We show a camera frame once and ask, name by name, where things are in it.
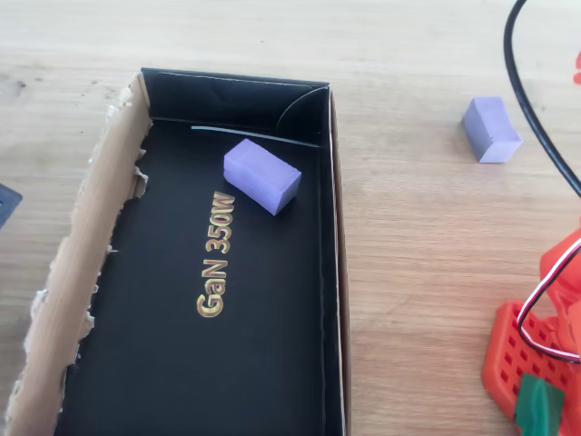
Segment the lavender cube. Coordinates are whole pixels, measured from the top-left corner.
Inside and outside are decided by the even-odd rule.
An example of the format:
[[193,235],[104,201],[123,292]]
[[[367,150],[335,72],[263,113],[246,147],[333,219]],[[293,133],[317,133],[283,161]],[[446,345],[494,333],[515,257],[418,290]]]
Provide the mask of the lavender cube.
[[500,97],[475,97],[462,120],[474,155],[481,163],[501,163],[522,144]]
[[276,215],[297,193],[300,171],[245,139],[224,156],[224,178]]

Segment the black box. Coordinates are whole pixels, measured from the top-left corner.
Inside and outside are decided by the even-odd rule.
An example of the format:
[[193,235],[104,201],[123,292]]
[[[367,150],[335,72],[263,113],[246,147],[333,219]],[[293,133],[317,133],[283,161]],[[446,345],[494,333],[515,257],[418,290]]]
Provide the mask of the black box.
[[[329,84],[143,69],[128,89],[33,310],[10,434],[51,434],[57,421],[58,436],[348,434]],[[244,138],[302,172],[276,216],[223,178]],[[230,247],[209,253],[221,195],[234,198]],[[50,389],[67,365],[57,417]]]

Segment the wooden table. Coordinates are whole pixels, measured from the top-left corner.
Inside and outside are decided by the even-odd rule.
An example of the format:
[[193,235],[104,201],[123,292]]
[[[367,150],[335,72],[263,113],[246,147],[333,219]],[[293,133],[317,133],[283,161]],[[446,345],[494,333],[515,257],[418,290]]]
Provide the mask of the wooden table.
[[[106,107],[141,66],[321,79],[336,95],[350,273],[354,435],[515,434],[479,372],[495,309],[537,281],[579,200],[517,108],[501,0],[0,0],[0,406]],[[575,0],[530,0],[530,99],[581,173]],[[475,162],[459,121],[500,95],[524,143]]]

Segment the black cable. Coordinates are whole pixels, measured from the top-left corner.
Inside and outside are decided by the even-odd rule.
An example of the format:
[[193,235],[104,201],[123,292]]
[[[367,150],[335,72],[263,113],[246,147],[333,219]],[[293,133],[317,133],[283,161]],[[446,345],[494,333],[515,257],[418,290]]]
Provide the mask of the black cable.
[[526,335],[523,333],[523,328],[522,327],[523,327],[523,322],[525,322],[525,319],[528,316],[528,313],[531,311],[531,309],[533,308],[533,306],[535,304],[537,304],[538,299],[541,298],[541,295],[543,295],[543,293],[545,293],[545,291],[549,288],[549,286],[551,284],[553,284],[553,282],[558,278],[558,276],[560,275],[560,273],[566,268],[567,265],[569,265],[569,263],[575,258],[575,256],[577,256],[579,254],[579,252],[581,252],[581,245],[578,246],[571,253],[571,255],[568,257],[568,259],[566,259],[563,263],[561,263],[559,265],[558,269],[555,271],[555,274],[553,274],[553,277],[551,278],[551,280],[549,280],[547,283],[545,283],[545,285],[541,288],[541,290],[539,291],[539,293],[531,301],[531,303],[528,305],[528,307],[526,307],[525,311],[523,312],[522,318],[518,322],[518,334],[520,335],[521,339],[525,342],[526,345],[528,345],[529,347],[531,347],[532,349],[534,349],[534,350],[536,350],[538,352],[542,352],[543,354],[546,354],[547,356],[552,357],[553,359],[557,359],[559,361],[569,362],[569,363],[579,363],[579,361],[574,361],[574,360],[568,359],[567,357],[555,356],[555,354],[551,354],[550,352],[546,352],[542,348],[537,348],[535,346],[535,344],[531,343],[528,340],[528,338],[526,337]]
[[525,93],[525,89],[523,88],[523,84],[520,82],[520,78],[518,77],[517,65],[515,64],[515,55],[512,51],[512,34],[515,28],[515,22],[517,20],[518,13],[520,9],[523,7],[527,0],[517,0],[515,5],[510,11],[510,15],[508,16],[507,26],[505,27],[505,39],[504,39],[504,47],[505,47],[505,62],[507,64],[507,71],[508,77],[510,78],[510,83],[512,84],[513,89],[515,90],[515,95],[517,96],[518,104],[520,104],[520,108],[523,110],[523,114],[525,114],[525,118],[527,119],[528,123],[530,124],[530,128],[533,129],[535,135],[538,138],[538,141],[541,143],[543,148],[548,154],[548,157],[551,158],[553,164],[555,164],[557,170],[565,180],[571,185],[573,190],[576,192],[577,195],[581,197],[581,182],[573,173],[569,165],[566,164],[565,160],[548,137],[547,132],[543,128],[542,124],[538,121],[537,115],[533,110],[533,106],[530,104],[527,98],[527,94]]

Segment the purple block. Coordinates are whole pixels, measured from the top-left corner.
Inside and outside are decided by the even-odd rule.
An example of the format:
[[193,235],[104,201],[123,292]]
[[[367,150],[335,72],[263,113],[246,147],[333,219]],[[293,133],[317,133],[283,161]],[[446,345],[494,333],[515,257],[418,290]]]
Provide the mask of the purple block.
[[506,162],[523,142],[500,97],[473,98],[462,122],[481,163]]
[[297,193],[300,171],[245,139],[224,156],[224,178],[276,215]]

